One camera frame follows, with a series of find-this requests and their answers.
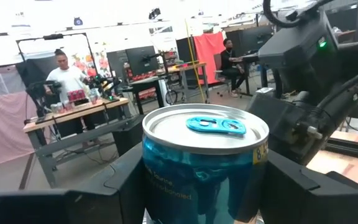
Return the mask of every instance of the woman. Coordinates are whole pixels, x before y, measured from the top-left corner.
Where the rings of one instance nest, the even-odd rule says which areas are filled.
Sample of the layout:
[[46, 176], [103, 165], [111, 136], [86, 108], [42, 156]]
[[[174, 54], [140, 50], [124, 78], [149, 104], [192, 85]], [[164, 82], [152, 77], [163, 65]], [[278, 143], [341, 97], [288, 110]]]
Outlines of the woman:
[[[60, 82], [62, 84], [61, 92], [60, 92], [60, 101], [64, 102], [64, 101], [68, 101], [68, 96], [67, 96], [68, 92], [83, 90], [84, 82], [86, 82], [87, 76], [79, 68], [75, 66], [71, 66], [71, 67], [68, 66], [68, 58], [62, 50], [57, 49], [55, 51], [55, 56], [59, 67], [52, 70], [49, 73], [47, 77], [47, 81], [53, 80], [53, 81]], [[45, 86], [45, 91], [49, 95], [52, 94], [50, 88], [47, 86]], [[74, 102], [74, 104], [77, 106], [88, 102], [89, 102], [88, 99], [84, 99], [84, 100], [78, 100]], [[84, 120], [87, 130], [92, 130], [95, 128], [90, 115], [83, 116], [82, 118]], [[83, 132], [83, 125], [81, 122], [81, 118], [77, 118], [75, 120], [75, 131], [77, 134], [81, 134]], [[100, 143], [98, 139], [93, 140], [93, 142], [96, 144]], [[87, 147], [87, 146], [88, 143], [83, 142], [83, 147]]]

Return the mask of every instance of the floor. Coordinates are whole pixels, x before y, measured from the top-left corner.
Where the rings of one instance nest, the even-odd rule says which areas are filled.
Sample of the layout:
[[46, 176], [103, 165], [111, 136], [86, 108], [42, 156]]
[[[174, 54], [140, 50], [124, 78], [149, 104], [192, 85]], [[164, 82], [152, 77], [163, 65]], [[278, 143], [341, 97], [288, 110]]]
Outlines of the floor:
[[[260, 86], [260, 78], [258, 76], [250, 79], [250, 92], [255, 93], [257, 87]], [[250, 101], [250, 97], [243, 96], [242, 98], [231, 98], [227, 92], [224, 92], [225, 87], [220, 86], [210, 91], [211, 103], [217, 105], [231, 106], [244, 110]], [[203, 101], [199, 96], [196, 96], [190, 100], [191, 102]], [[157, 102], [151, 102], [144, 105], [144, 111], [152, 111], [158, 107]], [[351, 125], [358, 129], [358, 119], [353, 119]], [[89, 179], [92, 175], [95, 175], [100, 170], [108, 166], [108, 163], [103, 161], [113, 161], [117, 157], [115, 146], [110, 146], [101, 150], [100, 154], [94, 152], [89, 154], [89, 157], [83, 156], [77, 160], [67, 162], [58, 166], [58, 170], [55, 172], [60, 188], [75, 189], [81, 183]], [[24, 167], [26, 165], [28, 157], [22, 157], [14, 161], [0, 164], [0, 190], [17, 190], [21, 177], [23, 175]], [[29, 190], [49, 189], [49, 185], [44, 177], [38, 162], [36, 161], [35, 167], [31, 173], [29, 180]]]

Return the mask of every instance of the man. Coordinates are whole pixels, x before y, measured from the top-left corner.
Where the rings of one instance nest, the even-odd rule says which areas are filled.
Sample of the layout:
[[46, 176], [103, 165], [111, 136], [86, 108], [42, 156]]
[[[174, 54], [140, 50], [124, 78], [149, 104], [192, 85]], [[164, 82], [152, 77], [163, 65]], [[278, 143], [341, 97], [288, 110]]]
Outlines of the man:
[[[68, 65], [68, 58], [62, 50], [57, 49], [55, 51], [55, 56], [59, 67], [49, 73], [47, 80], [54, 80], [62, 84], [60, 101], [64, 102], [68, 101], [68, 92], [84, 89], [84, 83], [86, 82], [87, 77], [79, 68]], [[45, 91], [46, 94], [52, 94], [48, 86], [45, 86]], [[85, 99], [75, 101], [74, 104], [77, 106], [88, 102], [89, 100]], [[87, 130], [95, 128], [90, 115], [83, 116], [83, 120]], [[83, 132], [81, 118], [76, 119], [75, 129], [77, 134], [81, 134]], [[100, 143], [98, 139], [94, 139], [93, 142], [96, 144]], [[84, 142], [83, 147], [88, 147], [88, 143]]]
[[236, 53], [233, 50], [233, 43], [231, 40], [224, 39], [223, 45], [226, 49], [221, 52], [222, 75], [231, 79], [230, 95], [232, 97], [238, 97], [238, 94], [241, 93], [240, 86], [246, 79], [245, 71], [239, 64], [241, 58], [236, 58]]

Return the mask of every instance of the black shirt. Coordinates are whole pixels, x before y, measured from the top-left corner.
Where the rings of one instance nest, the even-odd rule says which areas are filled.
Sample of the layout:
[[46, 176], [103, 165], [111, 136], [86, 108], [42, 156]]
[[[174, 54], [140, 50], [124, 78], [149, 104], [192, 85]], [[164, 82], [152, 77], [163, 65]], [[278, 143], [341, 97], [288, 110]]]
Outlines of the black shirt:
[[222, 70], [231, 68], [236, 65], [234, 62], [229, 61], [229, 58], [231, 57], [236, 57], [236, 53], [234, 52], [233, 49], [231, 51], [224, 50], [221, 52]]

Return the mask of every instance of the pull tab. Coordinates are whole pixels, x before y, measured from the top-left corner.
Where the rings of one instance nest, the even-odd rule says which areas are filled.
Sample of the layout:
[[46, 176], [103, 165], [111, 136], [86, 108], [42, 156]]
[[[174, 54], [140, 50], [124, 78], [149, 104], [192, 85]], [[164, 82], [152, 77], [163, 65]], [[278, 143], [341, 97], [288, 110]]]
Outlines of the pull tab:
[[206, 133], [245, 134], [246, 127], [238, 120], [194, 117], [186, 121], [188, 128]]

